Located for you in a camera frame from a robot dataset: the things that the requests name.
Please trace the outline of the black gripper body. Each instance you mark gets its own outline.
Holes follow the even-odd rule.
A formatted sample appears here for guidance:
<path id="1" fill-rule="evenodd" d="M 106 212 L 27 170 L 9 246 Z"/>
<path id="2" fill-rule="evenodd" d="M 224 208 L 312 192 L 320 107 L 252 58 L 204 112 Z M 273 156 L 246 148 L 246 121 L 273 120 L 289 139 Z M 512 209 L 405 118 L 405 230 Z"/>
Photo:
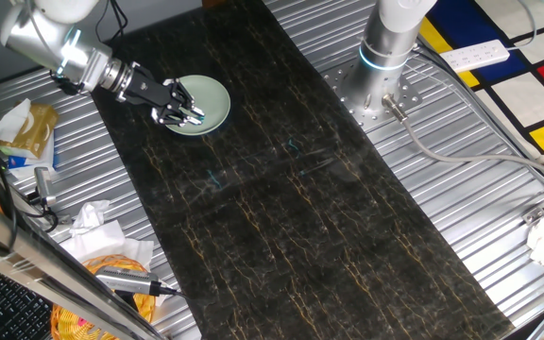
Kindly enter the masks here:
<path id="1" fill-rule="evenodd" d="M 123 101 L 132 105 L 146 104 L 151 107 L 176 106 L 176 81 L 168 78 L 158 82 L 149 70 L 133 61 L 124 64 Z"/>

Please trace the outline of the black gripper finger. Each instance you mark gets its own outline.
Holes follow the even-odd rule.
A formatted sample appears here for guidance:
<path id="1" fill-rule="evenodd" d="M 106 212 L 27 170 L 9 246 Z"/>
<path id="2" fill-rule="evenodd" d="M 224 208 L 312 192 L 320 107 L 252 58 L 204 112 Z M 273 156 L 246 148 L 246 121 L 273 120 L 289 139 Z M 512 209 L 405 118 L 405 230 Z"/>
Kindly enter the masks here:
<path id="1" fill-rule="evenodd" d="M 179 113 L 173 113 L 164 108 L 153 108 L 151 118 L 156 124 L 166 126 L 184 127 L 186 124 L 199 126 L 202 124 L 202 116 L 196 116 L 185 109 L 180 109 Z"/>
<path id="2" fill-rule="evenodd" d="M 163 84 L 169 90 L 171 95 L 170 101 L 165 105 L 165 108 L 173 113 L 179 113 L 180 109 L 185 109 L 196 116 L 204 116 L 205 113 L 196 106 L 194 97 L 184 87 L 178 78 L 168 78 Z"/>

